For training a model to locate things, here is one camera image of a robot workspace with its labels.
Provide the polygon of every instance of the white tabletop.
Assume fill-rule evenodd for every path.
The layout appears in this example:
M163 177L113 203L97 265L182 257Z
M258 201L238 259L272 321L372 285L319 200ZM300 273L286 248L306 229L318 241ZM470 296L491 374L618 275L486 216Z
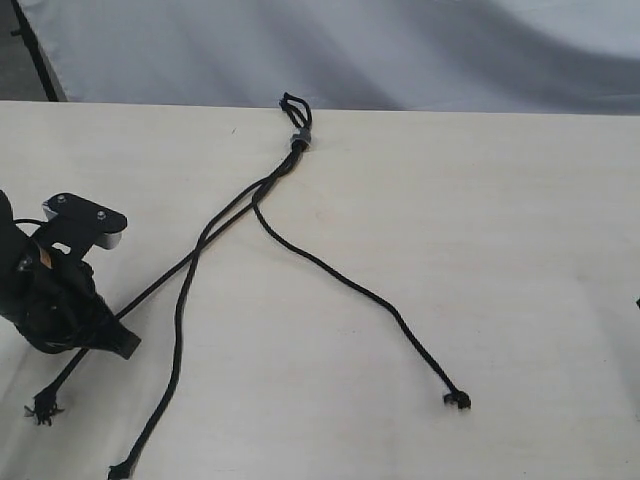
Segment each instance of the white tabletop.
M183 377L145 479L637 479L638 118L316 112L315 143L264 204L289 240L390 299L393 319L274 243L253 217L205 255ZM286 154L277 110L0 103L16 215L69 191L129 218L93 250L118 309ZM22 406L69 355L0 322L0 479L106 478L168 378L176 279L92 353L51 428Z

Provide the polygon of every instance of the white fabric backdrop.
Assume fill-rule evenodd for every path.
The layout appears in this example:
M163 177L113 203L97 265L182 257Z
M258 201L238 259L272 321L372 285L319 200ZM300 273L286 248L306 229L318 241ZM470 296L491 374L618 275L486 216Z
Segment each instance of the white fabric backdrop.
M640 112L637 0L22 0L71 100Z

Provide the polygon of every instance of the black mechanical device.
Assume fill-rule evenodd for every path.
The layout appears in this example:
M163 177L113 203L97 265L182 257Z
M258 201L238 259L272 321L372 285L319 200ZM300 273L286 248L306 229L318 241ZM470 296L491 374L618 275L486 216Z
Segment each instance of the black mechanical device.
M40 223L29 237L0 190L0 315L44 353L81 347L128 359L140 339L98 295L93 269L83 261L94 245L116 247L126 217L69 193L43 207L48 222L27 221Z

